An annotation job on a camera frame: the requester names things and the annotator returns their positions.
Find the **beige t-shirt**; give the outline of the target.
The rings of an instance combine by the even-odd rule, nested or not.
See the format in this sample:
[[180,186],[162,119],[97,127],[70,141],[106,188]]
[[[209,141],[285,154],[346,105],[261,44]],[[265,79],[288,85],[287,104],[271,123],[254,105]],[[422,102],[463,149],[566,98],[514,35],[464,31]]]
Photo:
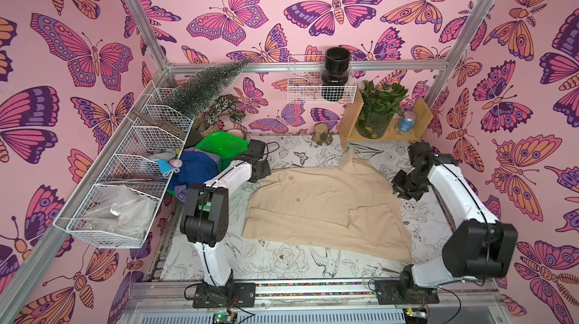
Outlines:
[[336,167],[276,170],[249,198],[242,235],[412,260],[412,236],[390,182],[350,149]]

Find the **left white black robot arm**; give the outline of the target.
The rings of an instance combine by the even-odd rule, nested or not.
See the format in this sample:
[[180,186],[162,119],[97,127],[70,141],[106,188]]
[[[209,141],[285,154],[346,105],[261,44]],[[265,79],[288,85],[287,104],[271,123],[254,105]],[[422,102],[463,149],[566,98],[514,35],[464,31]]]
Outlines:
[[235,155],[229,166],[188,189],[179,231],[197,251],[204,270],[193,299],[195,307],[207,304],[231,310],[238,302],[232,265],[221,248],[229,229],[229,198],[245,183],[271,174],[269,153],[266,143],[250,140],[247,149]]

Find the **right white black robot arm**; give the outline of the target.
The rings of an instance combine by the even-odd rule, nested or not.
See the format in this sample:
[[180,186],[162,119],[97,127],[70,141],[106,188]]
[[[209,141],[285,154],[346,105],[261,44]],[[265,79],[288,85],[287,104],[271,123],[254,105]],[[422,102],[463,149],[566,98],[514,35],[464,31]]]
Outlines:
[[485,283],[508,274],[518,241],[517,229],[503,223],[467,184],[452,155],[434,152],[428,143],[408,147],[413,170],[392,180],[398,197],[418,200],[433,191],[452,229],[440,256],[407,265],[398,280],[369,285],[379,304],[437,304],[437,290],[456,282]]

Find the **green plastic laundry basket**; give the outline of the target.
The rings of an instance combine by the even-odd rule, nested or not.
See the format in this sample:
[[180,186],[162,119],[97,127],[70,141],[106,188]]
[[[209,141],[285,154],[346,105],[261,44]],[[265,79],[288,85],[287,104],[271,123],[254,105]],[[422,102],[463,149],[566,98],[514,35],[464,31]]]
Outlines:
[[223,172],[235,156],[247,150],[249,142],[225,132],[205,137],[196,147],[184,149],[179,173],[171,177],[167,192],[184,200],[186,190],[194,183],[205,183]]

